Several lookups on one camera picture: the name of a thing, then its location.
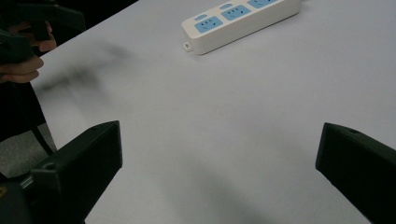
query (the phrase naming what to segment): white table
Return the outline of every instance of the white table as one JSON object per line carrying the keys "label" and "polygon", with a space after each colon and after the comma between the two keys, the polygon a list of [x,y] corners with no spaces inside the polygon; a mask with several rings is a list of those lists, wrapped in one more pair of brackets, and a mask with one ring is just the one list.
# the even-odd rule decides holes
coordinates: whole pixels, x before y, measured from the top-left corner
{"label": "white table", "polygon": [[396,1],[303,0],[223,48],[181,23],[220,0],[140,0],[43,56],[58,147],[119,120],[123,167],[88,224],[369,221],[315,169],[324,122],[396,148]]}

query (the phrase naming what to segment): power strip switch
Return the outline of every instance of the power strip switch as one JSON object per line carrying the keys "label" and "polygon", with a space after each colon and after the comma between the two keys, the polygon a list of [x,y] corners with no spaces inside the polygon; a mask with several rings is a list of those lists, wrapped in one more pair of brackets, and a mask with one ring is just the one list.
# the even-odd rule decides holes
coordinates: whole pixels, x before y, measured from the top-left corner
{"label": "power strip switch", "polygon": [[202,55],[297,14],[301,0],[231,0],[181,23],[186,51]]}

